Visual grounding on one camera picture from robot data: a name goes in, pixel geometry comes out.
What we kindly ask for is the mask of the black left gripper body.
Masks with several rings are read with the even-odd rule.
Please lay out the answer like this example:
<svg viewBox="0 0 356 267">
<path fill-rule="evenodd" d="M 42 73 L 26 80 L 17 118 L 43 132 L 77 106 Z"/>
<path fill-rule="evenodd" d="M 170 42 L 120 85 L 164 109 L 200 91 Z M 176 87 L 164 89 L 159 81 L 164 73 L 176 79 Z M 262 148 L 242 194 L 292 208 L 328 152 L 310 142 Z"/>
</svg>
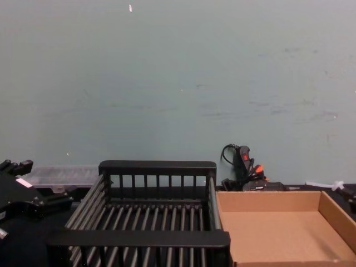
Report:
<svg viewBox="0 0 356 267">
<path fill-rule="evenodd" d="M 45 199 L 22 178 L 1 173 L 1 223 L 19 216 L 44 217 Z"/>
</svg>

